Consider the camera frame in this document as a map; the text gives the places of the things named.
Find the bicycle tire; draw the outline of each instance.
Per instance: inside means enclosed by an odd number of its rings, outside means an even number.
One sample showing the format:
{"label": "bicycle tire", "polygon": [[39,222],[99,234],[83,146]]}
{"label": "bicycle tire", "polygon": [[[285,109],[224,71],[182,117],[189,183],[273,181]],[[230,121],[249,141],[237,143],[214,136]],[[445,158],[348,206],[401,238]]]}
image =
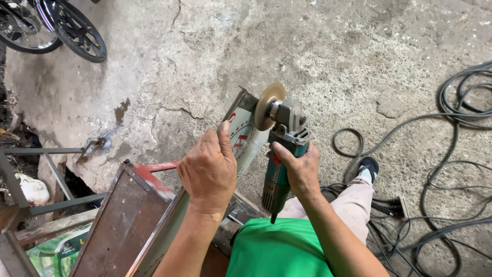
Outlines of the bicycle tire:
{"label": "bicycle tire", "polygon": [[91,31],[96,36],[98,36],[100,38],[101,41],[98,41],[97,43],[101,47],[101,52],[103,53],[103,57],[101,57],[101,58],[94,57],[93,55],[87,53],[82,48],[80,48],[77,44],[75,44],[75,42],[70,38],[70,36],[63,29],[63,27],[61,26],[60,22],[58,22],[57,25],[56,25],[56,27],[55,27],[55,31],[56,31],[56,33],[58,35],[58,38],[61,39],[63,41],[63,43],[65,43],[70,48],[70,50],[72,50],[75,54],[77,54],[80,57],[88,60],[89,62],[93,62],[93,63],[96,63],[96,64],[99,64],[99,63],[104,62],[106,60],[106,58],[108,57],[108,51],[106,49],[106,45],[104,44],[104,40],[101,37],[101,34],[97,31],[97,29],[94,26],[94,24],[92,24],[92,22],[79,9],[77,9],[76,7],[74,7],[72,4],[70,4],[70,3],[66,2],[66,1],[64,1],[63,4],[65,4],[65,6],[67,8],[69,8],[82,21],[84,21],[84,23],[91,28]]}
{"label": "bicycle tire", "polygon": [[27,48],[27,47],[22,47],[11,40],[5,38],[4,36],[0,35],[0,42],[5,44],[8,48],[14,49],[15,51],[23,52],[23,53],[29,53],[29,54],[46,54],[55,51],[58,47],[60,47],[63,42],[58,38],[55,40],[55,42],[46,47],[46,48],[40,48],[40,49],[35,49],[35,48]]}

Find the leg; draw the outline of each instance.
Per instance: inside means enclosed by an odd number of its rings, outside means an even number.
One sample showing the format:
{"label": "leg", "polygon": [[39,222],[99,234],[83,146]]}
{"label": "leg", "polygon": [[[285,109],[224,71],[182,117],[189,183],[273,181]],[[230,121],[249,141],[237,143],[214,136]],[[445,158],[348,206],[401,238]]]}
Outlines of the leg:
{"label": "leg", "polygon": [[277,218],[304,218],[306,211],[297,197],[291,198],[285,202],[283,209],[278,213]]}
{"label": "leg", "polygon": [[331,202],[335,213],[364,245],[369,232],[366,224],[369,222],[373,192],[371,180],[357,176]]}

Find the green sack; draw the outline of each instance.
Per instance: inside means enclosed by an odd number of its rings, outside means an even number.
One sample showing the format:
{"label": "green sack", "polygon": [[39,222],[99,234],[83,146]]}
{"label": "green sack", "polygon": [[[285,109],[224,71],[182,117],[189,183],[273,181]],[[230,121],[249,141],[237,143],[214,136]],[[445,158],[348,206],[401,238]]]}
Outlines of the green sack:
{"label": "green sack", "polygon": [[67,277],[92,223],[29,249],[26,254],[41,277]]}

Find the forearm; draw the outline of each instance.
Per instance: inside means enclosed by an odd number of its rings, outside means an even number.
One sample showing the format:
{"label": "forearm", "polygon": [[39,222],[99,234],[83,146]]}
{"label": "forearm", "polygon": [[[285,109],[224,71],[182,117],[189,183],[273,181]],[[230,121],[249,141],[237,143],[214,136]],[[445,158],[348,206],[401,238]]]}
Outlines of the forearm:
{"label": "forearm", "polygon": [[214,238],[224,212],[213,215],[202,214],[188,206],[185,218],[169,246],[164,258],[154,273],[155,277],[200,276],[203,259]]}
{"label": "forearm", "polygon": [[383,265],[337,216],[321,192],[299,200],[335,276],[389,276]]}

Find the angle grinder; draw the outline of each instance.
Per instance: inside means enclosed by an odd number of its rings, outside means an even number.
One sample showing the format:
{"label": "angle grinder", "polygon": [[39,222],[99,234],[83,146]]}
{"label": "angle grinder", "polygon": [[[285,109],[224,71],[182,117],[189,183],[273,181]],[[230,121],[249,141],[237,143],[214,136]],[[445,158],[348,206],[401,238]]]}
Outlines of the angle grinder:
{"label": "angle grinder", "polygon": [[[287,148],[294,157],[304,155],[312,134],[304,127],[306,115],[301,103],[285,100],[285,89],[275,82],[261,95],[254,114],[254,123],[260,131],[268,130],[268,142],[274,141]],[[268,161],[261,205],[272,214],[270,222],[275,223],[278,213],[283,209],[290,191],[287,168],[275,155],[273,149]]]}

